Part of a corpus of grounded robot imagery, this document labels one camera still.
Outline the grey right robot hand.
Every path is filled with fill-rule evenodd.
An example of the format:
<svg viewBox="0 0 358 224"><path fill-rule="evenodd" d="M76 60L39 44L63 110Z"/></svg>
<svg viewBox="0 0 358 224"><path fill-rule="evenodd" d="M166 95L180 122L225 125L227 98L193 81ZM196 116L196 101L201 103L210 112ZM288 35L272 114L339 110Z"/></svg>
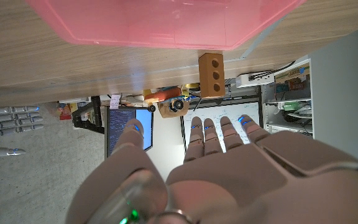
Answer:
<svg viewBox="0 0 358 224"><path fill-rule="evenodd" d="M10 134L24 133L42 129L38 106L7 106L0 107L0 137ZM0 157L19 156L25 154L19 148L0 147Z"/></svg>

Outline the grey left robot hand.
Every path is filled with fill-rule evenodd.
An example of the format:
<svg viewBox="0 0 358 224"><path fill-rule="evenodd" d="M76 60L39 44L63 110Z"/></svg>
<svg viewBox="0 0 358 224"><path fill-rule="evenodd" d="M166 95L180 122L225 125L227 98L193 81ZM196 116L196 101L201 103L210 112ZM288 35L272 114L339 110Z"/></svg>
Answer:
<svg viewBox="0 0 358 224"><path fill-rule="evenodd" d="M242 115L193 118L182 165L163 179L131 119L111 156L80 185L67 223L358 223L358 159Z"/></svg>

